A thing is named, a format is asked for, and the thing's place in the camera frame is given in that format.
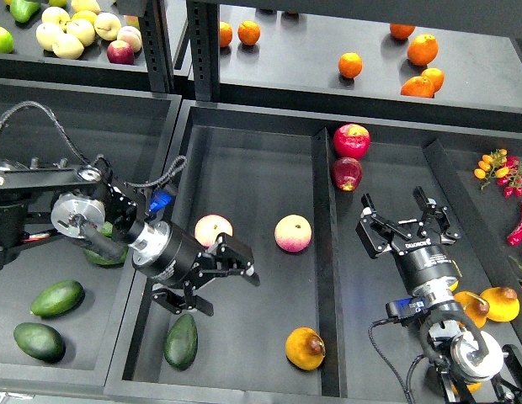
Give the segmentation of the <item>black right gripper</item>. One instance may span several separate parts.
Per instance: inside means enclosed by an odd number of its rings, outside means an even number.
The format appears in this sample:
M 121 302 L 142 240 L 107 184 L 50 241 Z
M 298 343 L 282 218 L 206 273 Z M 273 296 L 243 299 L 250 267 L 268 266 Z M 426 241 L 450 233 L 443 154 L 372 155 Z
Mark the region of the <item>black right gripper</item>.
M 445 206 L 439 206 L 420 186 L 413 190 L 413 197 L 421 218 L 394 222 L 380 215 L 370 195 L 363 194 L 357 234 L 370 258 L 391 254 L 410 295 L 423 295 L 427 288 L 450 290 L 461 278 L 461 271 L 444 245 L 442 235 L 450 229 Z M 432 221 L 440 234 L 428 230 Z

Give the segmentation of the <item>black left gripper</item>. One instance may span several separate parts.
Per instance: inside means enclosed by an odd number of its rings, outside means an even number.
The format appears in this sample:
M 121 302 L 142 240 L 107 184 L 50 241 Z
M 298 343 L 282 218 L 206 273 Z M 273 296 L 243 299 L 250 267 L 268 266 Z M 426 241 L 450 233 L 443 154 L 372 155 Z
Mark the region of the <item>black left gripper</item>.
M 260 286 L 254 269 L 252 248 L 233 236 L 221 233 L 210 247 L 172 222 L 135 225 L 130 229 L 132 263 L 155 283 L 151 298 L 175 315 L 197 310 L 214 315 L 213 305 L 194 292 L 216 278 L 241 276 Z M 180 290 L 178 295 L 172 289 Z

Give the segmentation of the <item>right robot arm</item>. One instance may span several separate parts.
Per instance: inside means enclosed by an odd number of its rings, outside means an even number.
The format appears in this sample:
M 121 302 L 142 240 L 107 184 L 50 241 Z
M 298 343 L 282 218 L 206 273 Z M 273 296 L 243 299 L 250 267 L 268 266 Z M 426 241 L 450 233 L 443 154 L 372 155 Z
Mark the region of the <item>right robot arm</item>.
M 446 248 L 461 233 L 450 223 L 450 210 L 413 190 L 422 212 L 419 218 L 391 221 L 380 215 L 368 194 L 356 232 L 372 259 L 389 253 L 402 279 L 407 298 L 386 304 L 386 317 L 371 328 L 389 323 L 418 327 L 423 352 L 398 379 L 408 402 L 414 401 L 413 372 L 426 359 L 446 403 L 473 403 L 473 384 L 488 382 L 497 403 L 522 403 L 522 359 L 513 345 L 500 345 L 481 330 L 455 300 L 451 286 L 461 272 Z

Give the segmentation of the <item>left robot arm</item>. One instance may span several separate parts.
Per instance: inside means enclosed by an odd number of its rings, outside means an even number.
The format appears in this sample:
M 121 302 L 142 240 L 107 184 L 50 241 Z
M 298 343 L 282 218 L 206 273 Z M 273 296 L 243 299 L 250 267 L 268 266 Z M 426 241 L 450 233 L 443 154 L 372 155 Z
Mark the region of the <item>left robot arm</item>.
M 25 166 L 0 158 L 0 270 L 23 250 L 66 237 L 109 261 L 130 248 L 133 268 L 153 283 L 152 299 L 174 314 L 212 315 L 213 305 L 196 292 L 213 279 L 240 276 L 260 284 L 251 247 L 235 237 L 218 231 L 205 247 L 171 221 L 157 221 L 177 194 L 172 181 L 186 165 L 184 156 L 156 180 L 122 181 L 104 156 L 89 161 L 51 109 L 35 101 L 7 109 L 0 135 L 8 119 L 27 108 L 46 114 L 80 163 L 62 159 L 40 167 L 38 159 Z

